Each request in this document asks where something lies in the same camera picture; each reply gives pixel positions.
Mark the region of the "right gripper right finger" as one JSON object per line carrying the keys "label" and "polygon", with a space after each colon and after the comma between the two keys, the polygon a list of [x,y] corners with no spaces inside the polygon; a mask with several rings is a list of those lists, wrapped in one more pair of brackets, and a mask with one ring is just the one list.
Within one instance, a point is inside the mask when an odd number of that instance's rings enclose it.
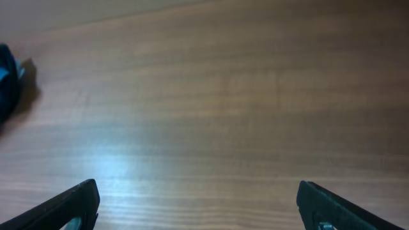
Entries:
{"label": "right gripper right finger", "polygon": [[312,181],[301,181],[297,206],[306,230],[403,230]]}

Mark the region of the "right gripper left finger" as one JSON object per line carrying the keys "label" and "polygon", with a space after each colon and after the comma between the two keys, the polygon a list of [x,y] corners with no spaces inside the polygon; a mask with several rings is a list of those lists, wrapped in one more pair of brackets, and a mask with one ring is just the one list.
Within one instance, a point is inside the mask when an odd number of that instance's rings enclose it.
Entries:
{"label": "right gripper left finger", "polygon": [[1,230],[93,230],[100,196],[96,181],[88,179],[1,224]]}

